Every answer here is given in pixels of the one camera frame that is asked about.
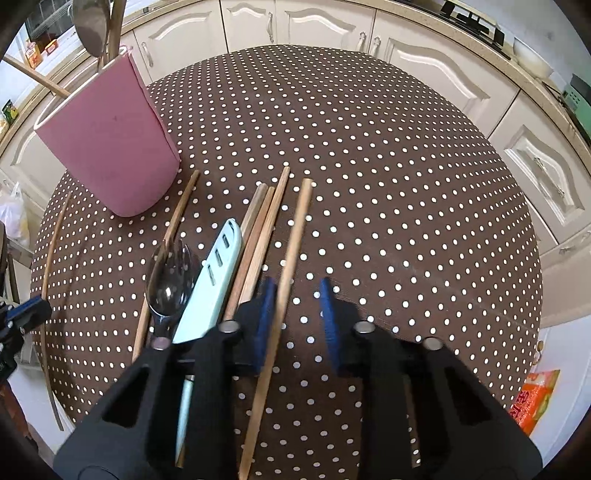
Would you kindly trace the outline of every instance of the green appliance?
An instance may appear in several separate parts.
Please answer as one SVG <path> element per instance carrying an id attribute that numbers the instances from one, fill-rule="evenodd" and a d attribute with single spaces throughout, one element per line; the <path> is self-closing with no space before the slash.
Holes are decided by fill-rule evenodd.
<path id="1" fill-rule="evenodd" d="M 562 97 L 568 107 L 571 119 L 587 143 L 591 145 L 591 87 L 581 78 L 573 75 L 570 85 L 567 85 Z"/>

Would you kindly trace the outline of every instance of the brown tablecloth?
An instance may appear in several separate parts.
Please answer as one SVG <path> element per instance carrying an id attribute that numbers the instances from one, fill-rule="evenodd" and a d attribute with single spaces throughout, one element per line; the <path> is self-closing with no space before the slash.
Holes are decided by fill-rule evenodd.
<path id="1" fill-rule="evenodd" d="M 72 191 L 50 278 L 47 352 L 74 421 L 131 360 L 146 259 L 193 169 L 203 175 L 179 235 L 205 258 L 226 218 L 242 219 L 257 182 L 276 183 L 287 164 L 267 275 L 280 276 L 304 176 L 314 200 L 252 472 L 356 475 L 361 385 L 327 361 L 316 299 L 325 275 L 370 321 L 406 339 L 443 339 L 510 406 L 531 366 L 540 262 L 521 189 L 464 114 L 371 56 L 299 46 L 205 60 L 149 91 L 182 159 L 168 195 L 118 218 L 66 173 L 41 224 L 33 294 Z M 254 385 L 236 382 L 238 445 Z"/>

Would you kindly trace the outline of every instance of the metal spoon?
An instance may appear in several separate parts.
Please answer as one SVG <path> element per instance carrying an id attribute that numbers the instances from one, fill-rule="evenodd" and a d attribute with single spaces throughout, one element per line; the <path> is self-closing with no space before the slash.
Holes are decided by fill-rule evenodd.
<path id="1" fill-rule="evenodd" d="M 98 59 L 97 71 L 102 67 L 109 22 L 109 0 L 73 0 L 72 20 L 84 48 Z"/>
<path id="2" fill-rule="evenodd" d="M 146 274 L 146 299 L 154 319 L 153 348 L 170 345 L 200 270 L 200 263 L 181 240 L 161 244 L 152 255 Z"/>

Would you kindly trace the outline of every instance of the light blue knife sheath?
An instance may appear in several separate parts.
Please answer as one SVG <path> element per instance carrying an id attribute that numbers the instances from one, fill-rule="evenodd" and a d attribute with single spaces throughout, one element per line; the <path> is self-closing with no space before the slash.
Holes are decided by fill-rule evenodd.
<path id="1" fill-rule="evenodd" d="M 209 252 L 203 264 L 191 298 L 183 312 L 173 343 L 183 343 L 201 338 L 220 318 L 226 293 L 238 263 L 242 248 L 242 232 L 236 220 L 230 218 Z M 189 405 L 193 393 L 193 382 L 185 380 L 181 397 L 177 428 L 177 458 L 183 446 L 189 419 Z"/>

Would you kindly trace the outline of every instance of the white bowl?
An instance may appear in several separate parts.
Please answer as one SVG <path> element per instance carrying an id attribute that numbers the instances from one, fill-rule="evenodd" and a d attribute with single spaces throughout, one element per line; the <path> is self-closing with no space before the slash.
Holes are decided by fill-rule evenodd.
<path id="1" fill-rule="evenodd" d="M 523 43 L 519 38 L 515 38 L 513 52 L 515 53 L 517 63 L 534 77 L 547 79 L 554 71 L 554 69 L 548 65 L 548 62 Z"/>

